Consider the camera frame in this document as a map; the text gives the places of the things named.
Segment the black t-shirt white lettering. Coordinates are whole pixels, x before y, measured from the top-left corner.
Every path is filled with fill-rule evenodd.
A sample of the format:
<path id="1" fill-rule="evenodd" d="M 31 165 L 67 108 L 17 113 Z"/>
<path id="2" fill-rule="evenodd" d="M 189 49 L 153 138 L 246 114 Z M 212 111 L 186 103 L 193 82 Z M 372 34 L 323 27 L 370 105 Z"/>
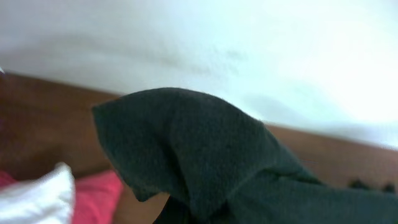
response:
<path id="1" fill-rule="evenodd" d="M 218 97 L 158 88 L 92 113 L 104 153 L 136 198 L 169 195 L 157 223 L 397 222 L 391 192 L 325 185 L 260 121 Z"/>

